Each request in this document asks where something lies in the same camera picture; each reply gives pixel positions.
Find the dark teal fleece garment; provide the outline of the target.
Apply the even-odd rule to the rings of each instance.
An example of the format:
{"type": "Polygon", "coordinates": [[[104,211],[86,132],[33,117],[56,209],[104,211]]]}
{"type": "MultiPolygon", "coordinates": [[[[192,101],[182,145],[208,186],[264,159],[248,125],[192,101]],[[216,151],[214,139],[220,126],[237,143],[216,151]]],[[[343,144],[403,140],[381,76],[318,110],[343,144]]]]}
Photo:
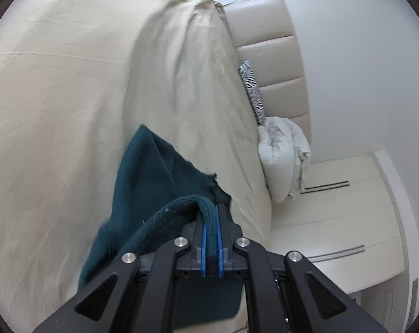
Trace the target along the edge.
{"type": "Polygon", "coordinates": [[[79,289],[125,253],[155,253],[203,217],[206,275],[177,283],[173,330],[231,319],[239,311],[243,285],[218,275],[216,207],[225,205],[233,222],[231,197],[146,126],[138,128],[120,164],[112,213],[99,229],[79,278],[79,289]]]}

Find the white folded duvet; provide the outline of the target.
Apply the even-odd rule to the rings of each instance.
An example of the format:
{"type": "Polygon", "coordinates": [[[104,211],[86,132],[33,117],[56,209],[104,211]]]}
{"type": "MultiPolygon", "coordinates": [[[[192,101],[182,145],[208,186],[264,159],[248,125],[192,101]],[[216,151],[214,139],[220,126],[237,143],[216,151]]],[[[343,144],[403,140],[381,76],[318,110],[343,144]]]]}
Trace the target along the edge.
{"type": "Polygon", "coordinates": [[[287,118],[266,117],[258,127],[258,154],[274,203],[304,191],[311,149],[299,125],[287,118]]]}

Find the zebra print pillow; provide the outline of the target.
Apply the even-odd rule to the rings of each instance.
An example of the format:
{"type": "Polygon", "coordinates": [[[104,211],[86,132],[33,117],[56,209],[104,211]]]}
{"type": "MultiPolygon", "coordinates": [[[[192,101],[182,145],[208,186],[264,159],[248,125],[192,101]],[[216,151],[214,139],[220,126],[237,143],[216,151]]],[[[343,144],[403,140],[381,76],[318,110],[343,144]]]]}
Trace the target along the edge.
{"type": "Polygon", "coordinates": [[[252,106],[253,113],[258,125],[264,125],[265,112],[264,100],[261,95],[257,78],[251,67],[250,61],[245,59],[238,68],[240,79],[242,80],[244,89],[249,97],[249,102],[252,106]]]}

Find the beige bed sheet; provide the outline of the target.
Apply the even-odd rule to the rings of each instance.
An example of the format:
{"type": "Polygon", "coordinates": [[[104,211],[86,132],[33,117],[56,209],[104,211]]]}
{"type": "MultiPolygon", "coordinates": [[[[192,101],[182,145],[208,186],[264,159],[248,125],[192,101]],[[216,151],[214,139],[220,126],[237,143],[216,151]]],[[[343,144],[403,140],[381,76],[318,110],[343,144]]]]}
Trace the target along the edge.
{"type": "Polygon", "coordinates": [[[0,20],[0,314],[31,332],[71,298],[140,125],[218,177],[268,245],[271,197],[213,0],[15,0],[0,20]]]}

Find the beige padded headboard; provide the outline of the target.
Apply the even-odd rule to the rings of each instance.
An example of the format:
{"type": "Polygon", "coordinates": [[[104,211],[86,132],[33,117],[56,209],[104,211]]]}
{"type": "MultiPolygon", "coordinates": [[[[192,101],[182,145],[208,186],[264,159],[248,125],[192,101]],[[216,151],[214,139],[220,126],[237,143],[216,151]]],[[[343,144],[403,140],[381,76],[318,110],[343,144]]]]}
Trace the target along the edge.
{"type": "Polygon", "coordinates": [[[288,118],[311,139],[301,49],[285,0],[237,0],[224,7],[239,60],[247,59],[268,117],[288,118]]]}

